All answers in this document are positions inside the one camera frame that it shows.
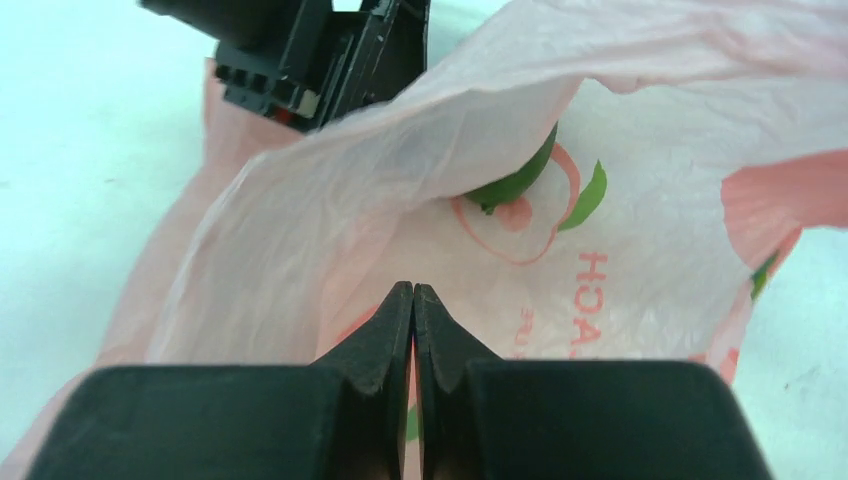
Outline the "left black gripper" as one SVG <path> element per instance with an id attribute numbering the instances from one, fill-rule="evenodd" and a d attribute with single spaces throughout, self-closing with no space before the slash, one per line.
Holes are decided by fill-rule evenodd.
<path id="1" fill-rule="evenodd" d="M 300 132 L 392 100 L 427 68 L 428 0 L 140 5 L 216 39 L 225 101 Z"/>

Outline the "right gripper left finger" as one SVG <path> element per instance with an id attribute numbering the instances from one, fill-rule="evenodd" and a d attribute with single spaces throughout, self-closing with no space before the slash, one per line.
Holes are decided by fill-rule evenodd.
<path id="1" fill-rule="evenodd" d="M 73 391 L 31 479 L 399 479 L 413 287 L 308 365 L 120 366 Z"/>

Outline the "pink plastic bag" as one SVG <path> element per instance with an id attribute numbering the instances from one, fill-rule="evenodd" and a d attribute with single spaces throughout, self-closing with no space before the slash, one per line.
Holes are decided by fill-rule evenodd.
<path id="1" fill-rule="evenodd" d="M 306 363 L 399 280 L 514 359 L 731 382 L 847 475 L 847 5 L 437 1 L 431 69 L 298 146 L 132 2 L 1 6 L 1 475 L 94 370 Z M 547 166 L 492 215 L 464 194 Z"/>

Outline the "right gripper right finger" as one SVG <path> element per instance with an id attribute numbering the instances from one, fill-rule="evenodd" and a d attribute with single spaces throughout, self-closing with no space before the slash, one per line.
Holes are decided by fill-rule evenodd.
<path id="1" fill-rule="evenodd" d="M 767 479 L 710 368 L 666 360 L 507 360 L 414 290 L 426 479 Z"/>

